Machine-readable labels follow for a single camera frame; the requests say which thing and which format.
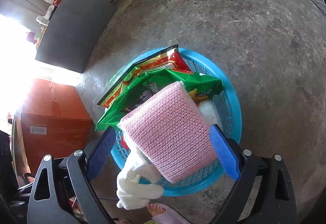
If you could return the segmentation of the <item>white cloth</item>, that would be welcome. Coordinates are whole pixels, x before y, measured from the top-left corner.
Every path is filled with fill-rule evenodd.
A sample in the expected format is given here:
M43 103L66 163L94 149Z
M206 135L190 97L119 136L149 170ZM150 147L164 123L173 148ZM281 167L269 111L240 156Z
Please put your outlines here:
M136 210L162 197L164 188L157 184L161 174L138 148L130 151L117 176L117 208Z

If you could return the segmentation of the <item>pink knitted sponge cloth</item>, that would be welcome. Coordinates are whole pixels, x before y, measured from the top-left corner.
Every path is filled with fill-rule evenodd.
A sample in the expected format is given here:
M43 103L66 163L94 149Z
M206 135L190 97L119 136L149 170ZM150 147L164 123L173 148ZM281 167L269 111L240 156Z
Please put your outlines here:
M130 151L174 184L217 159L204 116L181 81L164 87L119 122Z

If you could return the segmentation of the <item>yellow Enaak snack bag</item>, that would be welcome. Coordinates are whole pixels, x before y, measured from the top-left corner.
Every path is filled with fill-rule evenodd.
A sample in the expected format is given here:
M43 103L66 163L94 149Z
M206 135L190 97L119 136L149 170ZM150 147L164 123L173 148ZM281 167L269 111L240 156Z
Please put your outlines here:
M189 71L190 68L179 53L178 44L160 47L139 54L129 61L108 81L102 94L95 98L97 105L110 108L117 97L139 75L162 68Z

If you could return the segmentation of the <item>orange cardboard box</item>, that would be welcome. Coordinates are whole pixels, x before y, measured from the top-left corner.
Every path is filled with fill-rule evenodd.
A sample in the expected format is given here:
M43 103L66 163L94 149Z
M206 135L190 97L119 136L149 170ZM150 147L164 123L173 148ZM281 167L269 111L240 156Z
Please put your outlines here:
M36 79L21 122L28 166L35 174L45 155L64 158L84 149L92 119L73 86Z

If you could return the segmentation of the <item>dark grey cabinet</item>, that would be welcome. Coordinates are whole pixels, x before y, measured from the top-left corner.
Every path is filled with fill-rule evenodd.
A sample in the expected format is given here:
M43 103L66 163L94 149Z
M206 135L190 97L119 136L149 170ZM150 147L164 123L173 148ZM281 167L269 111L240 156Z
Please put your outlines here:
M35 59L83 73L116 11L108 0L62 0L49 21Z

